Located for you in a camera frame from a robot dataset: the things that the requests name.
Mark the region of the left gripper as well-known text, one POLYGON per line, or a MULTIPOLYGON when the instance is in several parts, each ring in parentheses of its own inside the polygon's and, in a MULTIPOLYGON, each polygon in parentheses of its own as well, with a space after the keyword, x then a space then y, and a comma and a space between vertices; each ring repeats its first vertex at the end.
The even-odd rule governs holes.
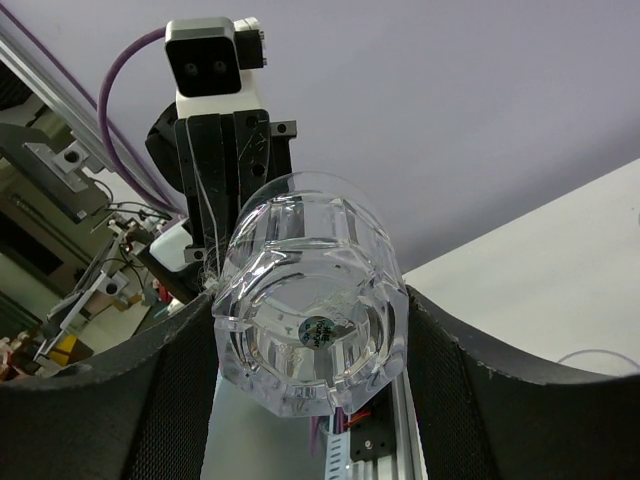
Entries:
POLYGON ((240 211, 269 181, 292 172, 294 120, 269 119, 264 109, 180 119, 170 105, 145 146, 165 180, 184 194, 187 218, 153 243, 162 261, 204 260, 204 285, 218 289, 225 246, 240 211))

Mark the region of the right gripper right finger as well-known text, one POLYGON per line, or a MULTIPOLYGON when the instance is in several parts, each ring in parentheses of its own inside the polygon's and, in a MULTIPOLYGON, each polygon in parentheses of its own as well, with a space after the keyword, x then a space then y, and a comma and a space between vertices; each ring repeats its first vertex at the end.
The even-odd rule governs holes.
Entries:
POLYGON ((408 295, 407 369, 429 478, 638 478, 637 375, 544 360, 408 295))

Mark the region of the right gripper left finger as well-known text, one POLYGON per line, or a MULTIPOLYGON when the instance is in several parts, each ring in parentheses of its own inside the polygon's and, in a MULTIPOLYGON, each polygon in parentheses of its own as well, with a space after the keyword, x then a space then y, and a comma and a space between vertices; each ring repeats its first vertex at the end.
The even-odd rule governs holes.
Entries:
POLYGON ((216 385, 212 298, 49 378, 1 385, 4 479, 197 479, 216 385))

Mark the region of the clear glass cup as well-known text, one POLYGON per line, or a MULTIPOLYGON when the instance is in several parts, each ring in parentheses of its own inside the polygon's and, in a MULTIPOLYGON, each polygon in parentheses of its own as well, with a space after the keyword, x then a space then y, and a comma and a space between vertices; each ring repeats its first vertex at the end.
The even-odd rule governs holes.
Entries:
POLYGON ((558 364, 608 376, 630 376, 639 373, 639 362, 606 349, 584 349, 564 355, 558 364))
POLYGON ((352 414, 407 362, 391 240, 367 197, 326 173, 277 178, 248 200, 212 316, 222 376, 280 417, 352 414))

